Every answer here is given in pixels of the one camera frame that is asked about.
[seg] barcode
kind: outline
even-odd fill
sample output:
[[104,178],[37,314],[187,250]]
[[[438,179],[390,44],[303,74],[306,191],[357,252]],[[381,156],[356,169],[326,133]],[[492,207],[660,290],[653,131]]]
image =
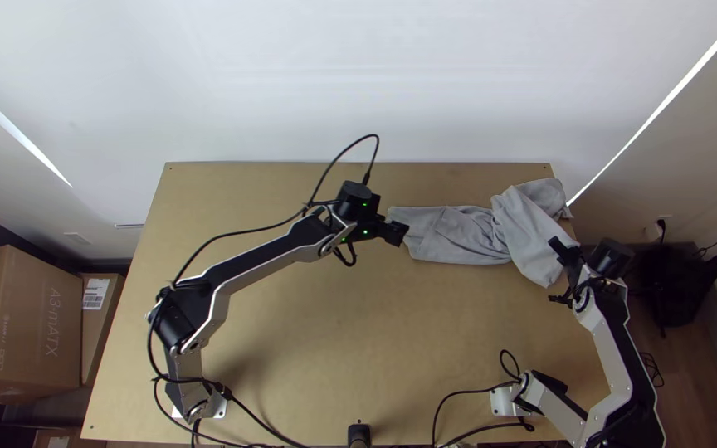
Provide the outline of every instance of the barcode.
[[101,309],[102,302],[104,302],[103,295],[85,293],[85,297],[82,299],[82,309]]

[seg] gray cloth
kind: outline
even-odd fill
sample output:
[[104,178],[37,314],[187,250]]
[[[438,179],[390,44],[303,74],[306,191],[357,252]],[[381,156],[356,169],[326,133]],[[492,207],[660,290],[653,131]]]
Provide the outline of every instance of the gray cloth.
[[491,198],[491,209],[390,207],[388,215],[411,227],[403,242],[414,260],[461,265],[512,260],[525,277],[544,288],[563,269],[547,241],[557,236],[565,246],[578,246],[555,222],[572,217],[558,179],[509,187]]

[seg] particle board tabletop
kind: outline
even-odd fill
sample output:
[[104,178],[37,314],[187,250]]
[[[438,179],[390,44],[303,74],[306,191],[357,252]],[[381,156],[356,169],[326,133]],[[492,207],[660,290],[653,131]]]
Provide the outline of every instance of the particle board tabletop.
[[[335,197],[365,164],[334,167],[318,199]],[[278,222],[308,199],[322,163],[168,163],[126,280],[90,400],[83,436],[113,441],[189,443],[156,409],[145,314],[159,289],[208,237]],[[395,206],[478,205],[509,185],[552,177],[543,163],[378,163],[369,186],[379,211]],[[562,222],[569,233],[568,222]],[[210,265],[286,232],[220,240],[187,270]],[[507,380],[498,353],[509,349],[522,369],[569,386],[588,409],[607,395],[591,335],[509,263],[445,265],[413,261],[407,248],[382,240],[356,245],[358,264],[335,257],[295,264],[232,296],[226,323],[203,352],[207,378],[229,386],[287,436],[313,446],[340,446],[358,420],[376,445],[429,444],[433,412],[459,389]],[[154,338],[154,352],[162,356]],[[158,360],[164,366],[163,359]],[[160,393],[162,403],[170,402]],[[543,418],[487,431],[469,441],[561,438]],[[437,427],[441,442],[477,426],[508,421],[491,415],[487,394],[452,398]],[[281,442],[236,406],[200,431],[232,441]]]

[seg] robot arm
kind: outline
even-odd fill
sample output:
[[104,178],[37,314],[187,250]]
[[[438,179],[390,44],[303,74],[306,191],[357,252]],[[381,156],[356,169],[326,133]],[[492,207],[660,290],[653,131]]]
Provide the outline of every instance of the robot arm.
[[586,412],[568,396],[568,386],[536,370],[523,373],[520,384],[491,394],[496,415],[547,417],[572,446],[662,447],[665,444],[656,414],[656,392],[627,331],[627,286],[621,275],[632,252],[603,240],[584,262],[577,248],[567,249],[557,238],[550,245],[568,268],[569,289],[562,297],[578,322],[593,336],[610,387],[610,394]]
[[[379,203],[380,196],[369,188],[346,181],[333,203],[302,217],[286,235],[163,288],[148,320],[162,342],[169,378],[202,376],[201,350],[225,321],[231,295],[242,288],[292,263],[310,263],[332,253],[341,258],[339,245],[353,254],[355,242],[376,237],[400,246],[408,226],[385,222],[378,215]],[[189,424],[225,415],[227,400],[212,384],[167,382],[165,392]]]
[[[379,201],[363,184],[347,181],[335,201],[302,217],[286,235],[160,291],[148,320],[168,363],[172,381],[165,392],[187,423],[225,416],[227,399],[215,383],[199,378],[201,350],[226,319],[231,295],[292,263],[310,263],[332,253],[352,265],[341,256],[340,245],[352,254],[353,243],[376,237],[400,246],[408,226],[385,222],[378,215]],[[577,447],[611,442],[662,447],[665,436],[655,411],[655,389],[626,327],[627,287],[619,277],[632,253],[606,240],[586,263],[577,248],[567,249],[557,238],[550,245],[567,267],[570,284],[566,295],[550,299],[566,304],[592,333],[611,393],[586,412],[567,396],[567,385],[529,370],[519,384],[491,393],[494,414],[545,416]]]

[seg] black tripod leg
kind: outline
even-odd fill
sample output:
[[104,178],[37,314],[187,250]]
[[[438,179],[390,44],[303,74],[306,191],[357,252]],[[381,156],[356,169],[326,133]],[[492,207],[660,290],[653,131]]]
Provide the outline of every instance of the black tripod leg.
[[372,448],[372,446],[373,438],[369,431],[369,425],[359,423],[348,426],[348,448]]

